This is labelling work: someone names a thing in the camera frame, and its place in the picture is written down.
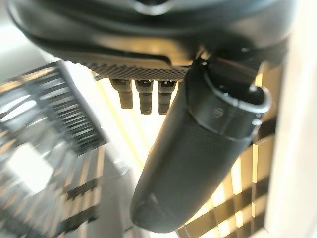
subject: black cylindrical handle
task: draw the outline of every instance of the black cylindrical handle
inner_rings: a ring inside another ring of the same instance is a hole
[[[213,86],[194,62],[167,113],[136,187],[131,218],[137,226],[171,232],[203,205],[251,143],[270,107],[265,89],[241,99]]]

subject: rubber grip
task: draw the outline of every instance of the rubber grip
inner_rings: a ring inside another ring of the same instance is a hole
[[[210,198],[270,107],[265,89],[248,98],[256,104],[217,90],[201,62],[194,62],[137,184],[130,211],[135,225],[171,232]]]

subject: metal grille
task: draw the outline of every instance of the metal grille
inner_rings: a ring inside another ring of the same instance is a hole
[[[186,68],[158,69],[84,62],[80,64],[86,66],[99,75],[102,75],[103,77],[111,79],[183,81],[185,74],[187,73]]]
[[[49,123],[43,130],[37,131],[38,141],[35,145],[47,137],[50,127],[58,131],[59,137],[67,141],[77,155],[105,143],[61,61],[13,78],[0,85],[0,90],[0,126],[3,132],[12,134],[10,138],[21,139],[30,125],[39,119],[46,119]]]

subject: black device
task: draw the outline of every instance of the black device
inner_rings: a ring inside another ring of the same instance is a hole
[[[170,232],[188,220],[250,144],[269,109],[253,85],[264,62],[279,65],[296,0],[10,0],[35,44],[111,79],[121,106],[150,114],[159,81],[167,117],[131,205],[132,221]],[[170,109],[175,82],[182,82]]]

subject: black plastic casing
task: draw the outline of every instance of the black plastic casing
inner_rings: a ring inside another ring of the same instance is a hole
[[[194,62],[136,187],[134,224],[156,233],[171,232],[210,198],[269,110],[266,89],[254,88],[247,98],[251,101],[216,89],[202,62]]]

